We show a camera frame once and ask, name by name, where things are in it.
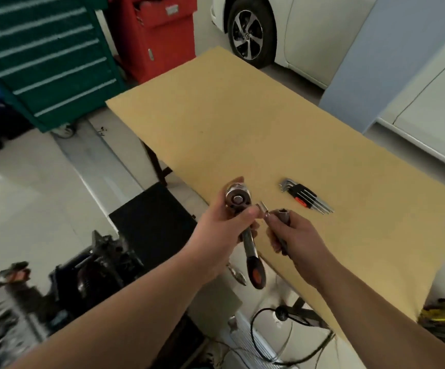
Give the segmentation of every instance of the tire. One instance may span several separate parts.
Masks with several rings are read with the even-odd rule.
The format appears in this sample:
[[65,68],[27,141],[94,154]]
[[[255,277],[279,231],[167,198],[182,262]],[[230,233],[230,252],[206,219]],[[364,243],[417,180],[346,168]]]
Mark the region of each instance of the tire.
[[[255,19],[248,26],[253,16]],[[236,0],[229,12],[227,35],[233,53],[252,66],[262,68],[274,62],[277,46],[274,16],[262,0]]]

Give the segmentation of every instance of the table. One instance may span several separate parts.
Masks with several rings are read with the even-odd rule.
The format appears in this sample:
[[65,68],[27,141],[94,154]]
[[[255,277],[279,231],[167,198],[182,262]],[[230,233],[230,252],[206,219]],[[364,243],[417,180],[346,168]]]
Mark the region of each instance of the table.
[[[244,175],[256,201],[310,219],[344,266],[417,318],[445,257],[445,186],[221,48],[107,104],[205,200]],[[284,177],[314,190],[335,213],[299,206],[278,189]],[[275,254],[265,235],[256,244],[343,336],[291,260]]]

